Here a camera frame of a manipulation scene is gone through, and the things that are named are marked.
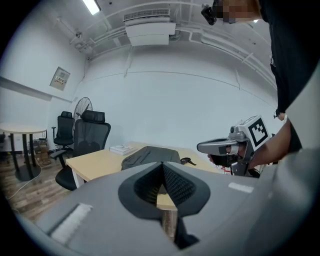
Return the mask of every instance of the black shirt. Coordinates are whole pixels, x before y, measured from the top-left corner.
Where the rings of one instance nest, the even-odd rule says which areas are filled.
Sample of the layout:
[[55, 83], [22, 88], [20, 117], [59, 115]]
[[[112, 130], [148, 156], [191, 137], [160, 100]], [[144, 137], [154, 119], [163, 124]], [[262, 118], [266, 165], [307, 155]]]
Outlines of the black shirt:
[[[269, 23], [280, 112], [290, 106], [307, 84], [320, 58], [317, 38], [318, 1], [259, 0], [261, 16]], [[291, 125], [289, 152], [301, 149]]]

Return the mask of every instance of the white paper stack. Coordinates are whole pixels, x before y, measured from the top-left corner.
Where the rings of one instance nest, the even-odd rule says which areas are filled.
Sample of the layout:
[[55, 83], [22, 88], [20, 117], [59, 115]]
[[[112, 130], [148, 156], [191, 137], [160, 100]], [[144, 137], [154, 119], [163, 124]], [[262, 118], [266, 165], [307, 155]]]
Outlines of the white paper stack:
[[111, 146], [109, 147], [109, 151], [117, 153], [121, 156], [125, 156], [133, 151], [135, 151], [136, 148], [129, 146], [129, 145], [117, 145], [117, 146]]

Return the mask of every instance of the wooden desk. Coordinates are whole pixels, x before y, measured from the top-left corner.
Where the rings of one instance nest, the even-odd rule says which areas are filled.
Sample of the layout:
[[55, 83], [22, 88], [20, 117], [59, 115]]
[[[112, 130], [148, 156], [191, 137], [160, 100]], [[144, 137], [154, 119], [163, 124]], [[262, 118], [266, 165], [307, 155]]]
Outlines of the wooden desk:
[[[208, 172], [218, 173], [218, 169], [214, 167], [208, 161], [205, 161], [197, 155], [193, 150], [189, 148], [179, 148], [170, 146], [158, 146], [139, 142], [128, 143], [132, 147], [136, 147], [137, 150], [146, 146], [156, 146], [159, 148], [167, 148], [176, 150], [179, 153], [180, 158], [191, 158], [192, 162], [196, 166], [186, 163], [185, 166], [201, 169]], [[95, 178], [105, 176], [108, 174], [114, 174], [121, 171], [121, 163], [128, 155], [119, 155], [109, 151], [108, 149], [100, 150], [94, 153], [81, 155], [78, 157], [70, 158], [66, 160], [68, 166], [72, 168], [73, 177], [77, 188], [84, 183], [84, 180], [91, 181]], [[176, 207], [168, 194], [159, 194], [157, 198], [157, 207], [163, 210], [175, 210]]]
[[[24, 181], [30, 181], [34, 177], [38, 176], [41, 169], [36, 165], [35, 154], [34, 154], [34, 144], [32, 143], [33, 134], [45, 132], [47, 129], [44, 127], [38, 127], [35, 125], [2, 122], [0, 123], [0, 130], [10, 133], [11, 155], [12, 155], [13, 163], [15, 167], [16, 178], [24, 182]], [[22, 145], [23, 145], [25, 165], [21, 167], [18, 166], [18, 162], [16, 158], [14, 134], [22, 134]], [[27, 134], [29, 134], [32, 165], [30, 165], [29, 156], [28, 156]]]

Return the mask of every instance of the air conditioner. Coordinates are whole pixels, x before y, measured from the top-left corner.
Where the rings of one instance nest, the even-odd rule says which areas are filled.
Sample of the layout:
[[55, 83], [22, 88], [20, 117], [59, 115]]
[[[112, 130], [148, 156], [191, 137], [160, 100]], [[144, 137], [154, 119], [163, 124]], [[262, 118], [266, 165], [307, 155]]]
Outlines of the air conditioner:
[[132, 46], [168, 45], [169, 35], [176, 32], [176, 23], [170, 22], [170, 9], [128, 13], [123, 22]]

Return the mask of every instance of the office chair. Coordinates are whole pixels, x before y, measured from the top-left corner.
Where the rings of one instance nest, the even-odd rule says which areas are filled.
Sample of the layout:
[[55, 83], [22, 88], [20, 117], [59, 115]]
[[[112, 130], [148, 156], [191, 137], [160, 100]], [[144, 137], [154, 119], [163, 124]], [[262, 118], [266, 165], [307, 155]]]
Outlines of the office chair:
[[[82, 113], [81, 119], [78, 119], [74, 125], [74, 146], [72, 157], [78, 157], [99, 150], [103, 150], [106, 145], [111, 125], [105, 123], [105, 113], [92, 110], [86, 110]], [[65, 164], [63, 154], [66, 150], [60, 150], [52, 153], [52, 159], [59, 158], [62, 170], [55, 177], [55, 181], [67, 190], [77, 188], [72, 169]]]
[[63, 146], [62, 149], [66, 149], [69, 145], [74, 143], [74, 138], [72, 135], [72, 129], [74, 127], [74, 119], [72, 118], [72, 113], [67, 111], [62, 111], [61, 115], [58, 116], [58, 131], [55, 137], [55, 126], [51, 127], [53, 129], [53, 142], [56, 145]]

